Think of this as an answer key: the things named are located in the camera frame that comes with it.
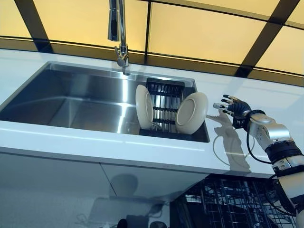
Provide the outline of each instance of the dishwasher rack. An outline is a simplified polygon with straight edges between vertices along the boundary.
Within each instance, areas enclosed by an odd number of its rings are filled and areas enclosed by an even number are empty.
[[[171,216],[171,227],[295,228],[295,217],[279,212],[267,201],[267,181],[207,177],[171,203],[170,210],[176,212]],[[275,191],[268,192],[268,197],[280,207]]]
[[[177,110],[183,99],[195,92],[194,87],[185,87],[184,83],[180,81],[155,78],[148,78],[146,87],[153,104],[153,125],[150,130],[140,129],[139,135],[209,142],[205,122],[191,135],[178,133],[175,127]]]

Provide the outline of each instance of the faucet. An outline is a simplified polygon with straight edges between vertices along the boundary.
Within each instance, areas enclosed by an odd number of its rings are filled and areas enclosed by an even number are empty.
[[[117,64],[123,68],[129,65],[128,45],[126,43],[124,0],[110,0],[108,39],[119,41],[119,48],[115,46]]]

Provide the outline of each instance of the robot finger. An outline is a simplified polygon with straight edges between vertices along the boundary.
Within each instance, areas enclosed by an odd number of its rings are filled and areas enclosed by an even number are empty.
[[[229,98],[233,102],[241,101],[240,99],[236,98],[235,96],[230,96],[230,95],[223,95],[224,98]]]
[[[220,109],[220,110],[227,110],[229,105],[228,104],[219,104],[219,103],[214,103],[213,104],[214,108]]]
[[[223,110],[223,113],[226,113],[226,114],[231,115],[232,117],[234,117],[234,113],[231,112],[231,111]]]
[[[225,102],[227,104],[233,104],[233,101],[232,100],[226,100],[226,99],[222,99],[221,102]]]

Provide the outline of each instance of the cable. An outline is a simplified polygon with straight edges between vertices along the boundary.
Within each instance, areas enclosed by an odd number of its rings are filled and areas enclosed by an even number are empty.
[[[269,178],[269,180],[273,179],[275,176],[276,176],[275,174],[272,175],[272,176]],[[268,185],[269,185],[269,183],[267,183],[267,185],[266,185],[266,191],[264,192],[264,195],[265,195],[265,197],[266,197],[268,203],[269,203],[274,209],[280,211],[282,214],[285,214],[285,215],[288,215],[288,216],[295,217],[295,216],[296,216],[295,214],[291,214],[291,213],[288,213],[288,212],[286,212],[286,211],[283,211],[283,210],[281,210],[278,206],[276,206],[276,205],[273,204],[273,202],[270,200],[270,198],[269,198],[269,196],[268,196],[268,194],[267,194],[267,192],[268,192]]]
[[[250,131],[250,127],[248,125],[248,129],[247,129],[247,138],[246,138],[246,143],[247,143],[247,149],[251,155],[251,157],[253,157],[255,160],[257,160],[258,162],[262,162],[262,163],[265,163],[265,164],[272,164],[271,162],[269,161],[263,161],[263,160],[260,160],[258,158],[256,158],[253,153],[251,152],[251,149],[250,149],[250,146],[249,146],[249,131]]]

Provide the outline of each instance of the plate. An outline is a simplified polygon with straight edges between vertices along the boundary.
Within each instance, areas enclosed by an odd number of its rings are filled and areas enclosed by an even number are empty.
[[[187,96],[178,108],[175,118],[179,133],[193,134],[203,124],[208,111],[208,98],[204,93]]]
[[[136,112],[142,129],[150,129],[153,122],[153,105],[150,93],[143,85],[136,88]]]

